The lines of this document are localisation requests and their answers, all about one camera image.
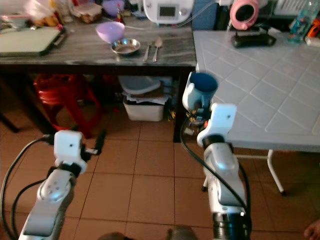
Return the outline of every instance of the cutting board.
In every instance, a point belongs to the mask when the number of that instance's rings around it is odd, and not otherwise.
[[[0,57],[40,56],[46,54],[61,31],[55,27],[41,27],[36,30],[24,28],[19,31],[0,31]]]

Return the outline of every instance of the fork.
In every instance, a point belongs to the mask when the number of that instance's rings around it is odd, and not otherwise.
[[[152,46],[152,41],[148,42],[148,46],[146,47],[145,53],[144,53],[144,58],[143,61],[146,62],[148,60],[148,56],[149,56],[149,49]]]

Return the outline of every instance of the rice cooker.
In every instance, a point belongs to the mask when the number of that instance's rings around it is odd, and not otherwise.
[[[195,0],[143,0],[147,18],[157,24],[179,24],[190,16]]]

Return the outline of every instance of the white tiled table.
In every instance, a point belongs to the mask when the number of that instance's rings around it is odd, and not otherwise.
[[[234,32],[194,31],[198,69],[216,76],[215,102],[237,115],[228,141],[235,147],[320,152],[320,48],[290,44],[273,34],[272,47],[235,49]]]

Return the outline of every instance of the red plastic stool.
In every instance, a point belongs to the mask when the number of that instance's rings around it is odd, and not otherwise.
[[[70,129],[59,126],[56,119],[58,112],[65,107],[84,137],[89,139],[92,136],[91,130],[100,120],[103,108],[83,75],[39,74],[34,80],[33,85],[52,125],[58,131]],[[85,120],[78,106],[78,100],[93,101],[97,106],[97,113],[89,121]]]

